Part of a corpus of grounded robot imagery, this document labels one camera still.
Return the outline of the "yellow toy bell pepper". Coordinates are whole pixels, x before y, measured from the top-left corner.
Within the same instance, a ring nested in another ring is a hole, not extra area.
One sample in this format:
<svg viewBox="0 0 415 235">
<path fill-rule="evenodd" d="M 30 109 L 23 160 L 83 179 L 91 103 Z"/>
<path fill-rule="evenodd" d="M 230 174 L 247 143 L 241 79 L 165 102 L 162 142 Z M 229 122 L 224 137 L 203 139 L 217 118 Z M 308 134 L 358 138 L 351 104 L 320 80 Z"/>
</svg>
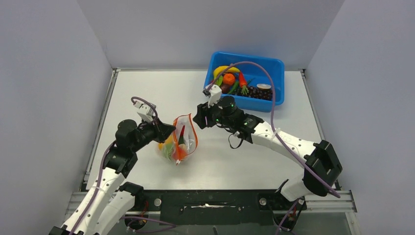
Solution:
<svg viewBox="0 0 415 235">
<path fill-rule="evenodd" d="M 173 136 L 171 135 L 171 136 L 169 136 L 166 140 L 165 140 L 165 142 L 163 142 L 163 143 L 159 143 L 158 144 L 158 149 L 159 150 L 162 150 L 162 149 L 164 149 L 165 147 L 171 147 L 172 145 L 173 145 Z"/>
</svg>

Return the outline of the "toy avocado half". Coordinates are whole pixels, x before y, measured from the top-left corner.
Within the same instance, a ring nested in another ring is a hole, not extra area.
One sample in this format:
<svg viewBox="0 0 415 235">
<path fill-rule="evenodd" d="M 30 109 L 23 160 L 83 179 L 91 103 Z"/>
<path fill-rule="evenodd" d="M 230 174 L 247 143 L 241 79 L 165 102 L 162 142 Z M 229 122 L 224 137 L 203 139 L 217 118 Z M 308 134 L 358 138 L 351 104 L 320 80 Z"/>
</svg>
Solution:
<svg viewBox="0 0 415 235">
<path fill-rule="evenodd" d="M 185 140 L 184 140 L 184 134 L 180 133 L 179 138 L 178 138 L 178 145 L 179 144 L 185 144 Z"/>
</svg>

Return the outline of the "clear zip top bag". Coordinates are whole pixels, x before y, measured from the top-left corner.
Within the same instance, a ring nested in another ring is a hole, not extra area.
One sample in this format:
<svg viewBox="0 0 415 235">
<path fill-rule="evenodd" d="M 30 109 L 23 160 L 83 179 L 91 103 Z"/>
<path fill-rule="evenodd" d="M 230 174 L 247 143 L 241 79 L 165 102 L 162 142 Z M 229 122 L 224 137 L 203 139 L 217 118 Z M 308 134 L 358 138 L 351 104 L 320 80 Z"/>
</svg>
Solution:
<svg viewBox="0 0 415 235">
<path fill-rule="evenodd" d="M 173 121 L 175 131 L 164 143 L 158 144 L 159 154 L 175 165 L 180 164 L 195 152 L 198 137 L 191 114 L 180 115 Z"/>
</svg>

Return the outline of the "white toy garlic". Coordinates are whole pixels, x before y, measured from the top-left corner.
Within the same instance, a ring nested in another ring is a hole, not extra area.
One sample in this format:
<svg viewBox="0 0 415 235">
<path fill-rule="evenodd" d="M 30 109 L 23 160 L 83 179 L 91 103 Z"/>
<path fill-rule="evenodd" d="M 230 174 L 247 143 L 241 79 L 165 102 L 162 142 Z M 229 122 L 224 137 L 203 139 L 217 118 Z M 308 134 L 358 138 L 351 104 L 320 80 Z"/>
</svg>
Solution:
<svg viewBox="0 0 415 235">
<path fill-rule="evenodd" d="M 184 152 L 187 153 L 188 147 L 186 144 L 179 144 L 178 147 Z"/>
</svg>

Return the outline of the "toy peach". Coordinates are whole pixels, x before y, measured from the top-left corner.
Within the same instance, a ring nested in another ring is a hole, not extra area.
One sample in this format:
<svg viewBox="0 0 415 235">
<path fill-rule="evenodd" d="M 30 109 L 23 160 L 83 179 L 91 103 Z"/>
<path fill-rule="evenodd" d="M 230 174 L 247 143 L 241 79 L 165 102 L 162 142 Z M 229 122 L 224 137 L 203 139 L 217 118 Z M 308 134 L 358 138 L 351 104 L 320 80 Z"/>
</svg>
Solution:
<svg viewBox="0 0 415 235">
<path fill-rule="evenodd" d="M 181 162 L 187 157 L 187 151 L 185 149 L 178 148 L 176 149 L 172 157 L 174 162 Z"/>
</svg>

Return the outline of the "green toy lime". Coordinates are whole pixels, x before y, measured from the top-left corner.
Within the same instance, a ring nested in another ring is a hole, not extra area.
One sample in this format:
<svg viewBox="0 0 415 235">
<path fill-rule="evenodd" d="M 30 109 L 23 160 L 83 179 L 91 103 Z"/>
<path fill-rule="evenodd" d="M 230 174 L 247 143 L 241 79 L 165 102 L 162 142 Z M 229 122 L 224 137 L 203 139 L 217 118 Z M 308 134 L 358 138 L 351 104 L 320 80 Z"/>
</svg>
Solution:
<svg viewBox="0 0 415 235">
<path fill-rule="evenodd" d="M 174 155 L 174 152 L 175 152 L 175 147 L 174 147 L 174 145 L 166 144 L 162 147 L 161 152 L 162 152 L 162 155 L 166 159 L 172 161 L 173 160 L 173 155 Z"/>
</svg>

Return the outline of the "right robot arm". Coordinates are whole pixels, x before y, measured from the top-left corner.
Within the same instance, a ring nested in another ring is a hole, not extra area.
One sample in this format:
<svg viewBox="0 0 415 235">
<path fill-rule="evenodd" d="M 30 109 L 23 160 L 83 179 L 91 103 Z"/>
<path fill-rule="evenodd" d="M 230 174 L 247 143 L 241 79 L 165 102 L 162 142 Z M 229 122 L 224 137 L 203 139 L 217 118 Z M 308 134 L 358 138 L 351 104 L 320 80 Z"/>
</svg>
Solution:
<svg viewBox="0 0 415 235">
<path fill-rule="evenodd" d="M 287 209 L 295 200 L 311 194 L 340 197 L 333 185 L 343 167 L 330 142 L 306 141 L 276 129 L 272 123 L 238 108 L 232 96 L 199 104 L 193 120 L 201 129 L 214 126 L 227 129 L 237 138 L 273 150 L 304 169 L 303 174 L 280 187 L 275 195 L 278 207 Z"/>
</svg>

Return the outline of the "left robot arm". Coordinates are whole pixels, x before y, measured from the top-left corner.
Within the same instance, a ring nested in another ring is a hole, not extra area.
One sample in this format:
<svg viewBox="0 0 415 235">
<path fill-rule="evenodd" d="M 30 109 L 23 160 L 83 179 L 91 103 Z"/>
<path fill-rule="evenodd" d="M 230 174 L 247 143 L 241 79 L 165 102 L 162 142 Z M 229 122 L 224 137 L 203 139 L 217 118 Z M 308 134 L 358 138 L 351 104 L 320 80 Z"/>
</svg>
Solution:
<svg viewBox="0 0 415 235">
<path fill-rule="evenodd" d="M 99 166 L 97 179 L 75 212 L 51 235 L 106 235 L 121 217 L 135 206 L 143 187 L 125 182 L 136 164 L 137 152 L 155 141 L 165 142 L 175 126 L 158 118 L 153 123 L 120 122 L 115 141 L 107 148 Z"/>
</svg>

